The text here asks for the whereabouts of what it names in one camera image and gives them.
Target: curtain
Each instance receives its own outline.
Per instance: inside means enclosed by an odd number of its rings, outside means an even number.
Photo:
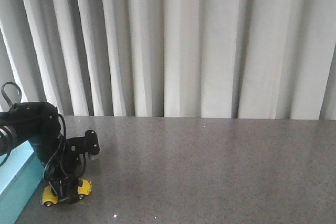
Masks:
[[[65,115],[335,120],[335,14],[336,0],[0,0],[0,84]]]

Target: light blue box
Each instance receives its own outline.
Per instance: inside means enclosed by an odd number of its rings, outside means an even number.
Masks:
[[[42,177],[43,166],[28,142],[12,151],[0,167],[0,224],[16,221]]]

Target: gray countertop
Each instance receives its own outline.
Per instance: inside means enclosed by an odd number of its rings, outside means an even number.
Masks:
[[[97,131],[91,195],[21,223],[336,223],[336,121],[67,116]]]

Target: black cable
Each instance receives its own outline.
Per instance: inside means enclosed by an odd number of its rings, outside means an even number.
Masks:
[[[51,158],[49,159],[49,161],[47,162],[45,168],[44,168],[44,180],[45,181],[49,181],[49,174],[50,174],[50,165],[51,162],[56,158],[57,154],[59,153],[59,151],[61,150],[61,148],[63,148],[62,150],[62,154],[61,154],[61,159],[60,159],[60,167],[62,172],[68,176],[68,174],[64,171],[63,167],[62,167],[62,157],[63,157],[63,153],[65,151],[65,141],[66,141],[66,126],[65,126],[65,120],[64,117],[61,114],[58,114],[58,116],[61,118],[62,120],[62,124],[63,124],[63,136],[60,137],[59,140],[59,145],[57,147],[57,149],[55,150],[54,154],[51,156]]]
[[[3,140],[5,140],[6,141],[6,145],[7,145],[7,154],[6,154],[6,156],[5,156],[5,158],[4,158],[4,160],[2,160],[1,161],[1,163],[0,163],[0,167],[1,166],[3,166],[3,164],[7,161],[7,159],[9,158],[9,155],[11,154],[11,151],[8,151],[8,146],[9,146],[9,140],[8,140],[8,138],[6,138],[5,137],[5,135],[0,131],[0,137],[3,139]]]
[[[64,167],[63,167],[63,158],[64,158],[64,152],[65,152],[65,147],[66,147],[66,126],[65,126],[65,120],[64,117],[61,114],[58,114],[58,116],[61,118],[62,123],[63,123],[63,134],[64,134],[64,143],[63,143],[63,151],[61,154],[61,159],[60,159],[60,167],[62,172],[64,173],[65,176],[69,177],[69,174],[65,171]]]
[[[8,84],[13,85],[14,87],[16,87],[17,92],[19,93],[19,103],[21,102],[21,99],[22,99],[22,92],[21,92],[20,87],[16,83],[14,83],[12,81],[7,81],[5,84],[3,84],[1,86],[1,94],[4,97],[4,99],[6,100],[8,106],[9,106],[9,110],[11,110],[11,108],[13,107],[13,103],[12,103],[11,99],[8,97],[8,95],[6,94],[6,91],[5,91],[5,86],[8,85]]]
[[[85,158],[85,154],[83,154],[83,160],[82,160],[82,162],[81,162],[81,167],[82,167],[82,169],[81,169],[81,171],[80,171],[80,173],[79,174],[76,174],[76,177],[81,177],[83,174],[84,174],[84,172],[85,172],[85,167],[86,167],[86,158]]]
[[[0,129],[2,129],[3,131],[5,131],[7,133],[7,136],[5,136],[5,134],[3,134],[1,131],[0,131],[0,137],[6,141],[6,145],[7,145],[7,150],[6,150],[6,156],[4,158],[4,160],[1,161],[0,163],[0,167],[3,166],[3,164],[7,161],[7,159],[9,158],[11,152],[12,152],[12,147],[13,147],[13,136],[12,134],[10,133],[10,131],[5,128],[5,127],[0,127]]]

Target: yellow toy car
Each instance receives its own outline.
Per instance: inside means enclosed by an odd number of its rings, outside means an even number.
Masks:
[[[83,199],[85,196],[88,196],[92,190],[92,183],[86,179],[79,179],[79,186],[78,186],[78,196],[79,199]],[[41,198],[41,205],[46,207],[51,207],[58,203],[58,198],[54,194],[53,189],[51,186],[47,186],[42,194]]]

